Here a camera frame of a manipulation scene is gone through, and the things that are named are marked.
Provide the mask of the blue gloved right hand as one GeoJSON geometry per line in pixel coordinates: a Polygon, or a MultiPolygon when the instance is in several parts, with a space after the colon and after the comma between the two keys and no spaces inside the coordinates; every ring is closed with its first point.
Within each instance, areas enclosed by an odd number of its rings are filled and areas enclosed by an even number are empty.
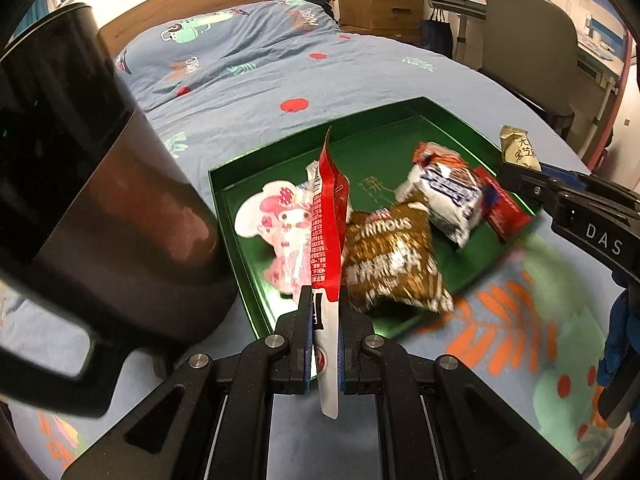
{"type": "Polygon", "coordinates": [[[612,279],[624,290],[610,311],[597,383],[603,387],[599,415],[617,428],[627,415],[633,422],[639,420],[639,289],[620,273],[614,272],[612,279]]]}

